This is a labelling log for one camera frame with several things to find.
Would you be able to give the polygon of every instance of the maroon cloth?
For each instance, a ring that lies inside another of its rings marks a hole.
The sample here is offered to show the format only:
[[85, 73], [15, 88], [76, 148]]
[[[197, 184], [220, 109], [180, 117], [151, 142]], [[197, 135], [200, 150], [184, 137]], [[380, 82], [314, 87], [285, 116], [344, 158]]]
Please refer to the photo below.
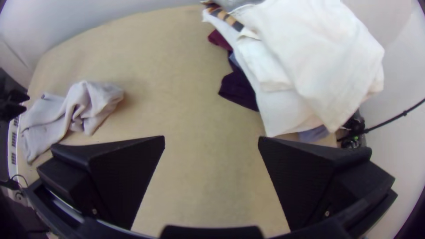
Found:
[[227, 43], [226, 39], [224, 39], [224, 37], [217, 30], [211, 32], [211, 34], [208, 36], [208, 40], [216, 46], [233, 51], [233, 48], [229, 45], [229, 43]]

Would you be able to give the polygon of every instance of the gray cloth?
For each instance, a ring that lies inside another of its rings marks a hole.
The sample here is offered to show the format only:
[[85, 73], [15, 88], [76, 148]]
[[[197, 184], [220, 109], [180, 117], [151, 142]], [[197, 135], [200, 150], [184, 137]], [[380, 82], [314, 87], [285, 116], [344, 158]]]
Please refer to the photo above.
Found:
[[323, 139], [329, 135], [329, 131], [326, 129], [324, 125], [319, 126], [317, 128], [299, 132], [298, 133], [298, 139], [301, 142], [309, 143], [309, 142], [316, 142], [320, 139]]
[[240, 69], [240, 65], [239, 65], [238, 61], [236, 60], [236, 57], [235, 57], [235, 54], [234, 53], [232, 53], [229, 56], [229, 60], [231, 60], [232, 63], [235, 64], [235, 66], [237, 66]]
[[89, 81], [71, 86], [66, 98], [45, 93], [20, 117], [20, 145], [28, 163], [60, 141], [68, 129], [92, 135], [123, 97], [115, 85]]

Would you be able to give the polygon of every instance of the striped fabric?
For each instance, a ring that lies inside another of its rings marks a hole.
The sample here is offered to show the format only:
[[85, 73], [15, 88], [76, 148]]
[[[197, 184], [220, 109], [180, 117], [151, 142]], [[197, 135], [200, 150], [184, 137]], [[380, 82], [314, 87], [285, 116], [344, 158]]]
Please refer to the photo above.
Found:
[[213, 0], [202, 0], [201, 3], [206, 6], [207, 11], [214, 17], [225, 21], [232, 26], [236, 31], [241, 31], [243, 24], [238, 22], [233, 16], [228, 14], [220, 5], [216, 4]]

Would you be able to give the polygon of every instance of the white towel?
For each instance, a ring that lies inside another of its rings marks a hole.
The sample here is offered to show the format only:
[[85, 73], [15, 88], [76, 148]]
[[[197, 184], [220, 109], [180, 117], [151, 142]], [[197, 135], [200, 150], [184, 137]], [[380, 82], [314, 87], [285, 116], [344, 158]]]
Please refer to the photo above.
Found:
[[236, 40], [239, 32], [224, 21], [202, 12], [203, 21], [211, 23], [232, 46], [236, 60], [255, 91], [257, 105], [268, 137], [314, 129], [323, 122], [294, 90], [265, 92], [241, 55]]
[[256, 33], [244, 27], [237, 45], [247, 67], [259, 81], [262, 90], [273, 92], [293, 88], [279, 60], [267, 49]]
[[383, 88], [384, 49], [340, 0], [265, 0], [230, 14], [259, 36], [330, 132], [372, 85]]
[[107, 83], [81, 81], [66, 98], [45, 93], [20, 117], [20, 146], [28, 163], [59, 142], [68, 129], [92, 135], [124, 97], [122, 89]]

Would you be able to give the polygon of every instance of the blue fabric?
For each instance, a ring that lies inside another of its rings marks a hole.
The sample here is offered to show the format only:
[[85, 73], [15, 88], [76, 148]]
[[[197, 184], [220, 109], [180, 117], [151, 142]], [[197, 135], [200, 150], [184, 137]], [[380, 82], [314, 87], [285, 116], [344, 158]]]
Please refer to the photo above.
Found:
[[235, 64], [235, 66], [237, 66], [240, 69], [240, 65], [239, 65], [238, 61], [236, 60], [235, 53], [232, 53], [229, 56], [229, 59], [232, 61], [233, 64]]
[[329, 135], [329, 131], [326, 129], [324, 125], [311, 130], [298, 132], [299, 140], [304, 143], [316, 142], [320, 139], [325, 138], [328, 135]]

